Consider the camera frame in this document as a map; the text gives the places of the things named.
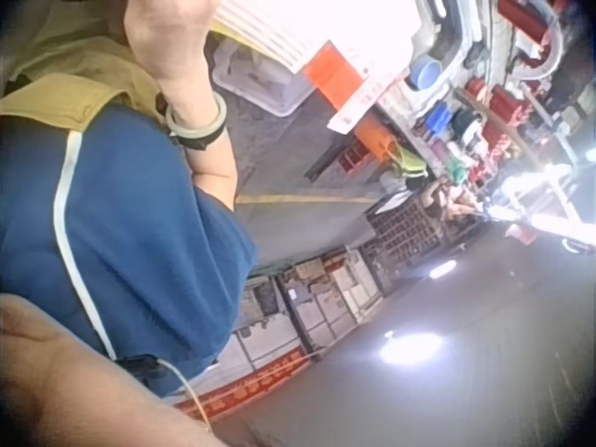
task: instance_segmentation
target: black pole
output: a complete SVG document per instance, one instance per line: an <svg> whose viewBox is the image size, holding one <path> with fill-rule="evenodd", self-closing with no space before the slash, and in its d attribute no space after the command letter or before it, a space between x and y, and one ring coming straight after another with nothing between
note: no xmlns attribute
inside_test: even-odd
<svg viewBox="0 0 596 447"><path fill-rule="evenodd" d="M288 309L288 314L290 315L291 324L293 325L294 329L298 333L298 338L300 339L300 343L302 343L302 346L305 348L306 354L307 355L314 354L316 349L315 349L312 341L310 340L310 337L308 336L308 331L306 330L305 324L302 322L300 315L298 315L298 310L296 309L296 306L294 305L294 301L288 294L288 291L286 291L286 288L283 284L281 275L274 275L273 280L275 281L275 284L279 290L279 293L281 293L281 298L283 299L283 303L284 303L284 305L286 305L286 309ZM318 355L318 354L314 355L312 357L312 360L319 361L320 355Z"/></svg>
<svg viewBox="0 0 596 447"><path fill-rule="evenodd" d="M360 257L362 258L364 265L366 265L366 267L369 269L369 272L371 272L372 281L379 290L379 293L381 293L381 298L386 298L385 287L383 287L383 282L379 278L379 273L376 271L376 268L374 268L373 260L369 257L365 250L358 249L358 252L360 253Z"/></svg>

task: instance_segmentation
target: bright light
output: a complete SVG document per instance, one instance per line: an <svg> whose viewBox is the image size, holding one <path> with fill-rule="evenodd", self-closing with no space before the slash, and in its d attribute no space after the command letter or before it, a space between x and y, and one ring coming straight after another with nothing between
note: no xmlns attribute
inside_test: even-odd
<svg viewBox="0 0 596 447"><path fill-rule="evenodd" d="M549 177L559 181L563 177L571 174L573 168L564 163L553 165L547 164L544 167L544 172L524 172L523 174L507 177L501 189L508 196L515 194L527 194L546 182Z"/></svg>
<svg viewBox="0 0 596 447"><path fill-rule="evenodd" d="M574 222L564 217L534 214L530 223L538 230L596 245L596 225Z"/></svg>
<svg viewBox="0 0 596 447"><path fill-rule="evenodd" d="M544 174L539 172L525 172L515 177L507 177L501 189L508 196L527 194L545 181Z"/></svg>
<svg viewBox="0 0 596 447"><path fill-rule="evenodd" d="M434 333L389 338L381 349L381 359L394 365L414 365L434 356L442 343L442 339Z"/></svg>
<svg viewBox="0 0 596 447"><path fill-rule="evenodd" d="M455 266L457 265L457 262L455 260L451 260L451 261L447 261L445 264L441 264L436 268L433 268L430 271L429 276L432 279L437 279L440 277L444 277L445 275L447 275L449 272L451 272Z"/></svg>
<svg viewBox="0 0 596 447"><path fill-rule="evenodd" d="M573 170L573 168L571 167L571 165L565 165L564 163L561 163L559 165L552 165L552 164L548 163L544 167L544 171L548 175L554 177L557 180L560 180L563 177L571 174L572 170Z"/></svg>
<svg viewBox="0 0 596 447"><path fill-rule="evenodd" d="M518 219L518 213L515 210L510 210L509 208L501 207L499 205L488 207L486 212L488 212L488 215L493 219L499 221L514 222Z"/></svg>
<svg viewBox="0 0 596 447"><path fill-rule="evenodd" d="M590 149L589 151L586 152L586 159L590 163L596 163L596 148Z"/></svg>

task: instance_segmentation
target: white bracelet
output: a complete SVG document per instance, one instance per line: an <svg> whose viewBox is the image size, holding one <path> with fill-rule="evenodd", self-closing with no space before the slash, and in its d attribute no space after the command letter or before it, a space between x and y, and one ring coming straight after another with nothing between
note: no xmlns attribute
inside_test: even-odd
<svg viewBox="0 0 596 447"><path fill-rule="evenodd" d="M171 105L168 104L166 110L166 124L174 135L189 140L195 140L199 138L208 137L212 133L215 133L225 122L227 115L227 107L225 106L225 100L217 92L213 92L213 98L217 102L218 113L215 120L203 129L185 129L174 122L174 116L171 111Z"/></svg>

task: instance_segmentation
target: wrist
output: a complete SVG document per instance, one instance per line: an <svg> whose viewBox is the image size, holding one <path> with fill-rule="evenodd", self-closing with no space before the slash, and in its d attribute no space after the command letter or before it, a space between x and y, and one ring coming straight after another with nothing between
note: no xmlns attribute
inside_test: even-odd
<svg viewBox="0 0 596 447"><path fill-rule="evenodd" d="M201 129L211 124L219 113L205 60L187 75L177 79L157 80L172 108L176 124L187 129Z"/></svg>

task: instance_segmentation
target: yellow line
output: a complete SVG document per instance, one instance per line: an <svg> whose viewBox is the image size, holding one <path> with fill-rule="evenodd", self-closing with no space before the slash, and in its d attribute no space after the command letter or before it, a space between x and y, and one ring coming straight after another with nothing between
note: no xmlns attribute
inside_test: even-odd
<svg viewBox="0 0 596 447"><path fill-rule="evenodd" d="M238 196L237 205L253 205L257 203L376 203L377 200L367 197L337 196Z"/></svg>

